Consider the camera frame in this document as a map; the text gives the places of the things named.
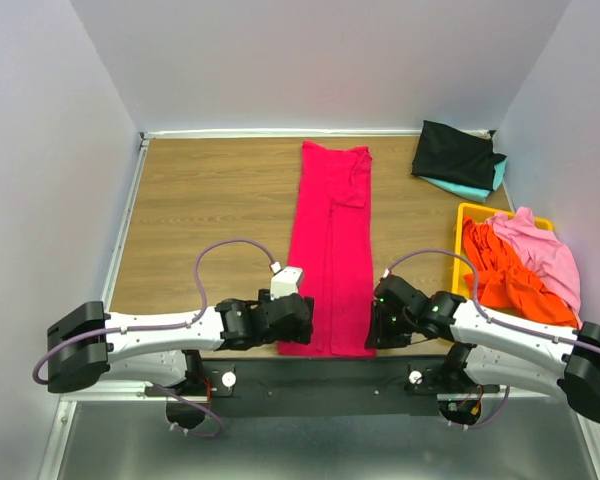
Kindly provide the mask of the magenta t shirt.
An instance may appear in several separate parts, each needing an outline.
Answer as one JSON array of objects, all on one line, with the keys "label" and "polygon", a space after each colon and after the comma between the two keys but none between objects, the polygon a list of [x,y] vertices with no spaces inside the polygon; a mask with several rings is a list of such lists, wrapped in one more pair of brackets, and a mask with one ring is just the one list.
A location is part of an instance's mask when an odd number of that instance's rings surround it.
[{"label": "magenta t shirt", "polygon": [[303,270],[299,292],[314,299],[310,343],[280,342],[278,353],[373,357],[371,325],[372,157],[367,147],[328,149],[305,141],[288,264]]}]

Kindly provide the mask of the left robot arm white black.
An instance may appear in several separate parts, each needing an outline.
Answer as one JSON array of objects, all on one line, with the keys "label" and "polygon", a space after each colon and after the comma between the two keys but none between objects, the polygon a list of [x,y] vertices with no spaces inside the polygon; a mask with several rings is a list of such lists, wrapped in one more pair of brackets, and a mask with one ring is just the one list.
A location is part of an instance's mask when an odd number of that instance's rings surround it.
[{"label": "left robot arm white black", "polygon": [[193,351],[246,351],[275,342],[309,344],[314,300],[297,293],[253,301],[226,299],[204,310],[131,315],[89,301],[47,330],[47,352],[34,380],[55,394],[73,393],[101,378],[148,381],[194,393],[200,368],[175,354]]}]

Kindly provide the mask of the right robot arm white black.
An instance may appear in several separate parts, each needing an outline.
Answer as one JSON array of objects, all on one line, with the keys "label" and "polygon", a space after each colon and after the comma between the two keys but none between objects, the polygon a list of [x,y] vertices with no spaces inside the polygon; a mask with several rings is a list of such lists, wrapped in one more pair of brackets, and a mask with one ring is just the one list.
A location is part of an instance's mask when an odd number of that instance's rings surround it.
[{"label": "right robot arm white black", "polygon": [[411,392],[451,394],[504,386],[565,401],[600,424],[600,325],[534,323],[489,310],[463,296],[427,296],[388,274],[374,290],[367,344],[399,348],[420,334],[452,346],[440,364],[409,373]]}]

